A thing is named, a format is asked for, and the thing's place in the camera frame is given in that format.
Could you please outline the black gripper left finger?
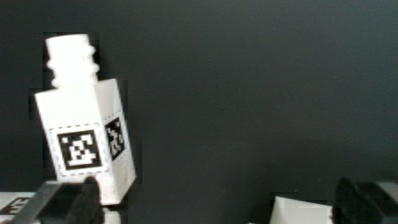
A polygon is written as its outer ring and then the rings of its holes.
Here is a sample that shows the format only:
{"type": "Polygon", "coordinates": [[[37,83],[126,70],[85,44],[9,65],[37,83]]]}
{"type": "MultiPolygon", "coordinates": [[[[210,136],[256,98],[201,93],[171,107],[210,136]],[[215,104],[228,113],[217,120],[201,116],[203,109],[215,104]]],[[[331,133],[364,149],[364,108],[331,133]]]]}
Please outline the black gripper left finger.
{"type": "Polygon", "coordinates": [[[78,183],[46,181],[9,224],[103,224],[94,177],[78,183]]]}

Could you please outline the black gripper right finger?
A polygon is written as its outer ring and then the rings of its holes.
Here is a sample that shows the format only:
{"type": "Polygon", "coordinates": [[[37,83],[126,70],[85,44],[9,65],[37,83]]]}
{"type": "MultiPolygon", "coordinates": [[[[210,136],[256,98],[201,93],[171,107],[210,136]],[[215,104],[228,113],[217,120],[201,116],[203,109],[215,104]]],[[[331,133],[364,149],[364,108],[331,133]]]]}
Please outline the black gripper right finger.
{"type": "Polygon", "coordinates": [[[398,224],[398,184],[354,182],[343,178],[331,219],[332,224],[398,224]]]}

